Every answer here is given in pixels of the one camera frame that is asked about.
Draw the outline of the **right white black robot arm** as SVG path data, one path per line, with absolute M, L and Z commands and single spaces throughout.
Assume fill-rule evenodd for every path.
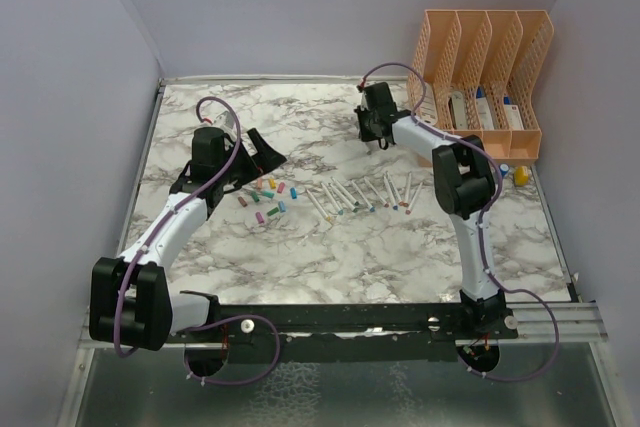
M 451 219 L 460 253 L 459 325 L 467 336 L 483 337 L 506 315 L 506 300 L 494 276 L 488 209 L 496 180 L 482 141 L 448 134 L 399 109 L 385 82 L 358 91 L 362 100 L 355 113 L 362 141 L 382 148 L 399 145 L 431 163 L 436 200 Z

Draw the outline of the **peach cap marker pen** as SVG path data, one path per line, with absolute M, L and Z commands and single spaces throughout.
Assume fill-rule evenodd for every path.
M 410 202 L 410 194 L 411 194 L 411 184 L 412 184 L 412 173 L 409 172 L 406 176 L 406 182 L 404 186 L 404 194 L 403 194 L 403 206 L 405 208 L 409 207 Z

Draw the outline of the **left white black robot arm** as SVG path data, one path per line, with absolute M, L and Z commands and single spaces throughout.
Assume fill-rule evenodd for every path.
M 216 297 L 194 291 L 170 293 L 167 271 L 226 194 L 285 163 L 285 156 L 256 129 L 248 135 L 253 153 L 220 128 L 195 131 L 192 157 L 171 185 L 157 218 L 124 252 L 100 258 L 92 269 L 92 339 L 157 351 L 177 332 L 188 330 L 202 342 L 218 335 Z

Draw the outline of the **brown cap marker pen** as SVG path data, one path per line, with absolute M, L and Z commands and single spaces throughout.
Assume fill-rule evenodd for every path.
M 330 224 L 332 224 L 333 223 L 333 219 L 332 219 L 331 215 L 327 212 L 327 210 L 324 208 L 324 206 L 320 203 L 320 201 L 318 200 L 316 195 L 313 193 L 313 191 L 311 189 L 306 189 L 306 195 L 309 197 L 310 201 L 312 202 L 314 207 L 317 209 L 319 214 L 323 217 L 323 219 L 326 220 L 327 222 L 329 222 Z

